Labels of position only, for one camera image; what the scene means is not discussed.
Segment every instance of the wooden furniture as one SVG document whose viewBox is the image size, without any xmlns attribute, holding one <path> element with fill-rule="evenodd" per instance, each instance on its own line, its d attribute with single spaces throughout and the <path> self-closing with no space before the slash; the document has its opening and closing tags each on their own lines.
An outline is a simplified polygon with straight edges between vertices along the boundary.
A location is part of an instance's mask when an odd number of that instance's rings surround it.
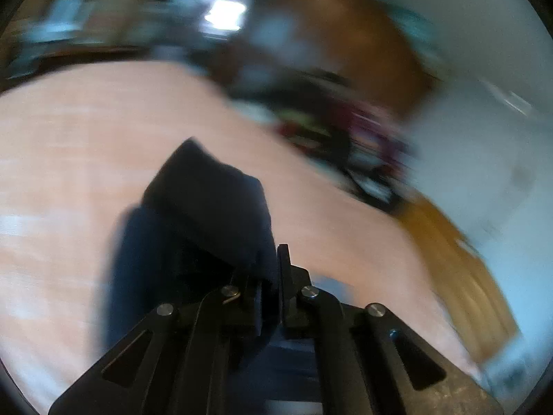
<svg viewBox="0 0 553 415">
<path fill-rule="evenodd" d="M 267 0 L 214 61 L 212 76 L 232 85 L 245 66 L 327 68 L 367 100 L 406 116 L 431 81 L 376 0 Z"/>
<path fill-rule="evenodd" d="M 398 220 L 417 245 L 436 293 L 472 359 L 483 363 L 499 353 L 519 330 L 482 259 L 422 195 L 404 204 Z"/>
</svg>

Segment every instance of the screw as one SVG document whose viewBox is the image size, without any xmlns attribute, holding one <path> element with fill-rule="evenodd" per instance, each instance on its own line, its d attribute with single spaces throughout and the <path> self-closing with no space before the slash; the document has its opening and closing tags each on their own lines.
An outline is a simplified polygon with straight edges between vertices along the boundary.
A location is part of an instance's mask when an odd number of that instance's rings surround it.
<svg viewBox="0 0 553 415">
<path fill-rule="evenodd" d="M 369 304 L 367 307 L 367 312 L 369 312 L 369 315 L 372 315 L 372 316 L 384 316 L 384 314 L 386 313 L 386 307 L 382 306 L 382 304 L 378 304 L 378 303 L 372 303 L 372 304 Z"/>
<path fill-rule="evenodd" d="M 223 294 L 223 296 L 226 296 L 227 298 L 232 298 L 233 296 L 238 295 L 240 292 L 238 290 L 238 287 L 234 285 L 225 285 L 221 289 L 221 293 Z"/>
<path fill-rule="evenodd" d="M 313 299 L 319 294 L 319 289 L 313 285 L 306 285 L 301 289 L 301 294 L 307 299 Z"/>
<path fill-rule="evenodd" d="M 158 306 L 158 309 L 156 310 L 158 315 L 161 316 L 167 316 L 172 314 L 172 304 L 169 303 L 163 303 Z"/>
</svg>

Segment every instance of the pink bedsheet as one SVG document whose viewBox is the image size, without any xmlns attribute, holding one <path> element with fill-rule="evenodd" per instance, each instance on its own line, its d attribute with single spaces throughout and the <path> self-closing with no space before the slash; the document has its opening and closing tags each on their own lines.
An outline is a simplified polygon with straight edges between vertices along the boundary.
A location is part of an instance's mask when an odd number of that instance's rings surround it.
<svg viewBox="0 0 553 415">
<path fill-rule="evenodd" d="M 195 136 L 258 177 L 292 262 L 389 306 L 461 369 L 473 364 L 407 235 L 335 188 L 211 83 L 165 62 L 78 66 L 0 97 L 0 355 L 46 413 L 97 358 L 118 216 Z"/>
</svg>

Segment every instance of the black fabric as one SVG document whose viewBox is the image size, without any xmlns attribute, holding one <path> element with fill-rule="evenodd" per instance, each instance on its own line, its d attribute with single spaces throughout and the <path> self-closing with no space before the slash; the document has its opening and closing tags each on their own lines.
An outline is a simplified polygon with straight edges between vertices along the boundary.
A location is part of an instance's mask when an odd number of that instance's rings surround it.
<svg viewBox="0 0 553 415">
<path fill-rule="evenodd" d="M 277 257 L 261 183 L 212 158 L 193 139 L 161 167 L 144 193 L 143 206 L 200 249 L 277 285 Z"/>
<path fill-rule="evenodd" d="M 112 263 L 105 347 L 163 302 L 198 302 L 239 268 L 278 312 L 278 263 L 261 183 L 184 142 L 125 217 Z"/>
</svg>

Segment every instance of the white wall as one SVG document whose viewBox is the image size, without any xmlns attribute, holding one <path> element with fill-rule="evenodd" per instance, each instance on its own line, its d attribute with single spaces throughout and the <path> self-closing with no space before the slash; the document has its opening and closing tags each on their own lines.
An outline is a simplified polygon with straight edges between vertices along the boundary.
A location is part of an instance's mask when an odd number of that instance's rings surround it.
<svg viewBox="0 0 553 415">
<path fill-rule="evenodd" d="M 413 117 L 412 182 L 477 247 L 523 334 L 488 366 L 511 413 L 553 355 L 553 130 L 456 79 Z M 516 369 L 524 378 L 504 381 Z"/>
<path fill-rule="evenodd" d="M 527 0 L 394 0 L 433 22 L 453 67 L 553 114 L 553 40 Z"/>
</svg>

